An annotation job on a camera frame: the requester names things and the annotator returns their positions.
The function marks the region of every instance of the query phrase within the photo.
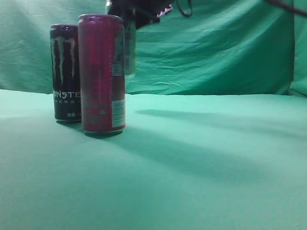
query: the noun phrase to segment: barcode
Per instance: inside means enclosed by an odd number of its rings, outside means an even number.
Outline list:
[[[120,127],[125,125],[125,100],[113,101],[112,102],[112,127]]]
[[[81,116],[81,113],[68,113],[67,117],[76,117],[76,116]]]
[[[122,76],[123,68],[121,65],[112,65],[112,76]]]

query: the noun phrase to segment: can bottom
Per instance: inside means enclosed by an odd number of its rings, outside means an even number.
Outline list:
[[[108,131],[108,132],[91,132],[84,130],[84,134],[89,137],[111,137],[116,136],[118,134],[121,134],[124,131],[124,129],[114,130],[114,131]]]
[[[78,119],[78,120],[60,120],[60,119],[56,119],[56,122],[60,123],[60,124],[78,123],[78,122],[81,122],[81,119]]]

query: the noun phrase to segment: white label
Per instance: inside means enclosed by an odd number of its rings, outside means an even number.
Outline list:
[[[112,102],[112,127],[120,127],[126,123],[125,100]]]

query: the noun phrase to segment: can lid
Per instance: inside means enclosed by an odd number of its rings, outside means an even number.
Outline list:
[[[52,24],[51,28],[53,28],[53,27],[60,27],[60,26],[78,27],[78,25],[76,25],[76,24]]]
[[[79,19],[90,18],[90,17],[114,18],[114,19],[120,19],[121,21],[123,21],[123,19],[121,17],[111,15],[111,14],[101,14],[101,13],[82,14],[82,15],[79,16]]]

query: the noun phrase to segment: monster claw logo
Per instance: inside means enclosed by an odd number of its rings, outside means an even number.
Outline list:
[[[52,59],[53,59],[53,72],[54,76],[56,78],[56,55],[55,55],[55,43],[58,43],[58,49],[59,49],[59,70],[60,70],[60,76],[61,76],[61,84],[64,82],[64,74],[63,74],[63,63],[65,60],[64,56],[64,42],[69,43],[71,46],[70,49],[70,55],[71,55],[71,62],[72,62],[72,68],[71,68],[71,77],[73,78],[75,75],[75,56],[74,56],[74,49],[76,47],[76,41],[73,38],[70,38],[66,40],[64,37],[59,36],[56,38],[51,39],[51,54],[52,54]]]

